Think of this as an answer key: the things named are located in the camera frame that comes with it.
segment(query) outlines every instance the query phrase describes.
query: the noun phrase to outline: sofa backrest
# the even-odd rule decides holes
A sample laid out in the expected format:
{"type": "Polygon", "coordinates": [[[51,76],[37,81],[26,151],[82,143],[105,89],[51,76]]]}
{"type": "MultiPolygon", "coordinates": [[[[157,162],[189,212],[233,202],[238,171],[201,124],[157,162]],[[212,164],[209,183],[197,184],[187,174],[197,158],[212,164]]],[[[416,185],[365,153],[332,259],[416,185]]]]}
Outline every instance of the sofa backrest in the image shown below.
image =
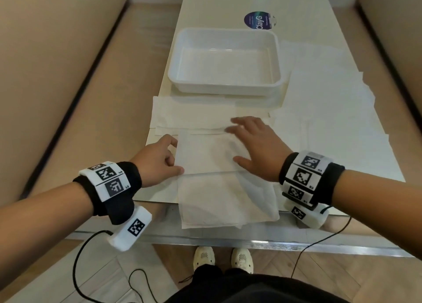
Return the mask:
{"type": "Polygon", "coordinates": [[[0,0],[0,205],[18,199],[125,1],[0,0]]]}
{"type": "Polygon", "coordinates": [[[359,0],[422,114],[422,0],[359,0]]]}

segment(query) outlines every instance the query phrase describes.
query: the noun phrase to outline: plastic container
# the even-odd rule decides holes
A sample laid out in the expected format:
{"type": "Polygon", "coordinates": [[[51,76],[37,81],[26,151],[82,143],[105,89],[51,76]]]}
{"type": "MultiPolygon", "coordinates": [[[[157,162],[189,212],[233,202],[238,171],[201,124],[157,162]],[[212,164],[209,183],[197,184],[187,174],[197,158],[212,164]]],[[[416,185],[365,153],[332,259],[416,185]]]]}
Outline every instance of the plastic container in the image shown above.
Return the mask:
{"type": "Polygon", "coordinates": [[[182,92],[268,95],[282,83],[277,36],[255,29],[183,29],[168,77],[182,92]]]}

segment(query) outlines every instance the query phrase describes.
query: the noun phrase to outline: right hand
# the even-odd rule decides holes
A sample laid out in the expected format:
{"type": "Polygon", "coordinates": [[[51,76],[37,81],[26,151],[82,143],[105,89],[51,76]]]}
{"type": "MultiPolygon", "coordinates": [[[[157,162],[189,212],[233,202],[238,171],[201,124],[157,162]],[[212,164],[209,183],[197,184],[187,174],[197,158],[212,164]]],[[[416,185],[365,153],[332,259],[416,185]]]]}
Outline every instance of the right hand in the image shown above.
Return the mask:
{"type": "Polygon", "coordinates": [[[250,160],[235,156],[233,161],[264,180],[278,182],[283,163],[293,151],[260,118],[235,117],[231,121],[237,125],[225,131],[236,135],[251,156],[250,160]]]}

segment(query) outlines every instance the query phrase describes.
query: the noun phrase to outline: left hand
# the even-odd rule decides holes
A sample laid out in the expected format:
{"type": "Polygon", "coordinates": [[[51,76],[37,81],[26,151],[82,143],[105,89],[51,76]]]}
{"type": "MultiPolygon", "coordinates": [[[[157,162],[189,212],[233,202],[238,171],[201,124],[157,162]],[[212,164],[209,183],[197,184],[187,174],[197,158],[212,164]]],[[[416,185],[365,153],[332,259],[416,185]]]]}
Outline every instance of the left hand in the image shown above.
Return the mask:
{"type": "Polygon", "coordinates": [[[184,173],[184,168],[174,165],[174,156],[168,150],[170,145],[177,147],[177,140],[166,134],[158,142],[145,146],[130,160],[138,168],[142,187],[151,187],[184,173]]]}

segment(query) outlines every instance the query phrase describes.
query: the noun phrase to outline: hand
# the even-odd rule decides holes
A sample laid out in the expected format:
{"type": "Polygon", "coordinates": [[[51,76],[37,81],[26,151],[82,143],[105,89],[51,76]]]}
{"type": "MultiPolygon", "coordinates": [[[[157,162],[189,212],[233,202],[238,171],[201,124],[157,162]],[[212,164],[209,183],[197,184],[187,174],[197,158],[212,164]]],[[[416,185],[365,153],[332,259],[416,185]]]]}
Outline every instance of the hand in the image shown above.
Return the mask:
{"type": "Polygon", "coordinates": [[[236,135],[251,156],[250,160],[235,156],[233,161],[264,180],[278,182],[283,163],[293,151],[260,118],[235,117],[231,121],[238,125],[225,131],[236,135]]]}
{"type": "Polygon", "coordinates": [[[158,142],[145,146],[130,160],[138,168],[142,187],[151,187],[183,174],[184,169],[174,165],[174,156],[168,150],[170,145],[177,147],[177,140],[166,134],[158,142]]]}

